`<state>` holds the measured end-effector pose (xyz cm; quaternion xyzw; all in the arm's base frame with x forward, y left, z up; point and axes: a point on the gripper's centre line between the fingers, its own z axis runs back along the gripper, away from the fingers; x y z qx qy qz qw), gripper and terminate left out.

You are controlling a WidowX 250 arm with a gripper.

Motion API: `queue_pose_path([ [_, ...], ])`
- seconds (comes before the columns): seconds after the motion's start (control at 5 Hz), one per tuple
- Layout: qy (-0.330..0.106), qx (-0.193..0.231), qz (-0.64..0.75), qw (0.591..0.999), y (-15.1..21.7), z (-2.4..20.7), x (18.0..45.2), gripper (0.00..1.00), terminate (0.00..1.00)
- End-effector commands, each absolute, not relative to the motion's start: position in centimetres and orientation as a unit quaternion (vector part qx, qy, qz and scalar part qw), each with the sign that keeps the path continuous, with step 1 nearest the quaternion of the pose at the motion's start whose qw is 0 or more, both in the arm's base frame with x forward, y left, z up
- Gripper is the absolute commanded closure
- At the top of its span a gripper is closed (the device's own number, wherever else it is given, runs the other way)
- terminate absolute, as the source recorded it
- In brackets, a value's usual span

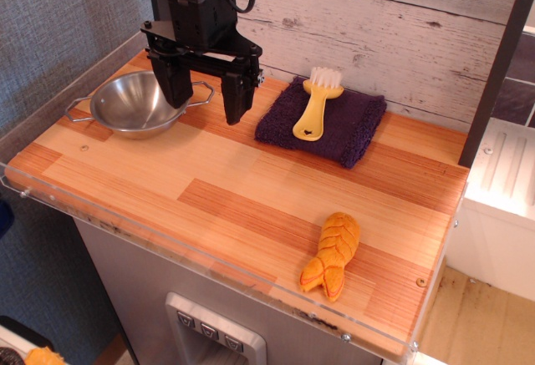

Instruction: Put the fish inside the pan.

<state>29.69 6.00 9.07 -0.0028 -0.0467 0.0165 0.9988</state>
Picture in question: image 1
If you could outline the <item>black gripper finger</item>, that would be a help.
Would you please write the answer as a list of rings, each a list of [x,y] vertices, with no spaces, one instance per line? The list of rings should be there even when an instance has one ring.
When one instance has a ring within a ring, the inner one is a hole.
[[[150,57],[152,69],[168,104],[179,109],[193,95],[190,69],[179,63]]]
[[[227,123],[234,125],[252,107],[254,86],[248,77],[240,74],[226,74],[221,82]]]

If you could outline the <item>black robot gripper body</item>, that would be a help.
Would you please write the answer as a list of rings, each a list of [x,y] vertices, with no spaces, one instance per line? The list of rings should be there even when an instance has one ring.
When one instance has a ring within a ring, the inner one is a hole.
[[[237,15],[252,10],[255,0],[241,8],[237,0],[168,0],[169,21],[146,21],[141,26],[150,57],[222,78],[240,74],[256,88],[262,79],[260,46],[237,31]]]

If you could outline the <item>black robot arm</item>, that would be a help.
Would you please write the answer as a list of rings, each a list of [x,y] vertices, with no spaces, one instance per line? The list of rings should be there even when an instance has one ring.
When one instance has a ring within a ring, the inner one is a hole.
[[[167,0],[168,21],[145,22],[148,58],[166,101],[180,108],[193,95],[191,72],[218,77],[229,125],[252,107],[263,81],[262,48],[237,31],[237,16],[249,13],[237,0]]]

